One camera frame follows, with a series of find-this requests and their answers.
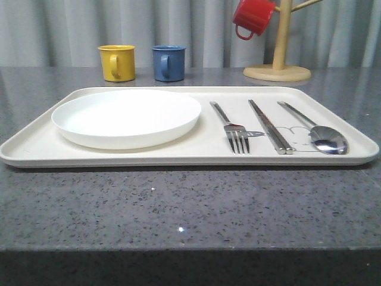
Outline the silver metal fork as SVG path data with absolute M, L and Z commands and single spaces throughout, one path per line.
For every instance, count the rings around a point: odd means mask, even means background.
M 210 101 L 210 105 L 221 117 L 221 120 L 224 124 L 224 131 L 233 153 L 249 154 L 249 139 L 245 127 L 232 123 L 217 102 Z

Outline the silver metal spoon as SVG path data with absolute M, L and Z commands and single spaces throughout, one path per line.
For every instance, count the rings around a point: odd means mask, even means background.
M 278 101 L 277 103 L 308 126 L 311 143 L 317 150 L 331 155 L 345 155 L 349 152 L 348 141 L 339 131 L 328 126 L 318 125 L 287 102 Z

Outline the white round plate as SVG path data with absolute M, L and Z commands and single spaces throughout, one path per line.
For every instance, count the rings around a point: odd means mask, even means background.
M 129 150 L 173 141 L 196 125 L 201 104 L 178 92 L 127 89 L 76 98 L 56 108 L 53 124 L 85 147 Z

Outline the blue enamel mug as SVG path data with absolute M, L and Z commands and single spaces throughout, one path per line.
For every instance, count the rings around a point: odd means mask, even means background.
M 185 78 L 185 46 L 152 47 L 154 77 L 160 82 L 177 82 Z

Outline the yellow enamel mug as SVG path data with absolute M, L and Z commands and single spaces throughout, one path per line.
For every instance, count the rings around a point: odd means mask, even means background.
M 98 50 L 106 81 L 128 82 L 135 79 L 135 46 L 103 45 Z

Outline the wooden mug tree stand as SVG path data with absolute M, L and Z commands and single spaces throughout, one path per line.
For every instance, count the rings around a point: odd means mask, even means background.
M 317 2 L 320 2 L 320 0 L 304 1 L 293 7 L 293 1 L 281 1 L 280 7 L 276 7 L 276 11 L 278 11 L 280 15 L 272 63 L 246 67 L 243 70 L 243 75 L 253 79 L 272 82 L 297 82 L 308 80 L 311 77 L 309 69 L 300 66 L 286 65 L 286 51 L 288 47 L 292 12 Z

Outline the red enamel mug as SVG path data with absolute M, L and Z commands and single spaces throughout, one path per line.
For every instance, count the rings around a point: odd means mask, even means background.
M 238 38 L 248 41 L 254 35 L 262 35 L 276 9 L 276 3 L 265 0 L 242 0 L 233 16 L 235 33 Z M 249 36 L 239 33 L 239 27 L 250 31 Z

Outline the cream rectangular tray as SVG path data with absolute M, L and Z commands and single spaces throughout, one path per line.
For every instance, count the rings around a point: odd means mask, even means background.
M 190 95 L 202 105 L 201 117 L 185 136 L 154 147 L 137 150 L 97 150 L 64 139 L 51 122 L 52 109 L 17 132 L 1 145 L 1 160 L 20 168 L 184 166 L 184 165 L 360 165 L 374 160 L 378 145 L 349 123 L 304 92 L 287 87 L 262 86 L 172 86 L 172 92 Z M 220 104 L 235 123 L 249 130 L 261 125 L 249 105 L 253 100 L 293 147 L 291 155 L 278 154 L 266 136 L 251 138 L 250 153 L 235 155 L 223 125 L 210 106 Z M 338 130 L 347 139 L 345 155 L 328 155 L 312 145 L 309 130 L 281 106 L 286 102 L 319 125 Z

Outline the grey pleated curtain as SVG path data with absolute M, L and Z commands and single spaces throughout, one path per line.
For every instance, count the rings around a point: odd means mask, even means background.
M 183 45 L 188 67 L 270 63 L 279 16 L 250 41 L 232 22 L 237 1 L 2 1 L 1 66 L 98 67 L 101 45 L 134 45 L 150 67 L 154 45 Z M 321 1 L 292 13 L 288 64 L 380 66 L 380 2 Z

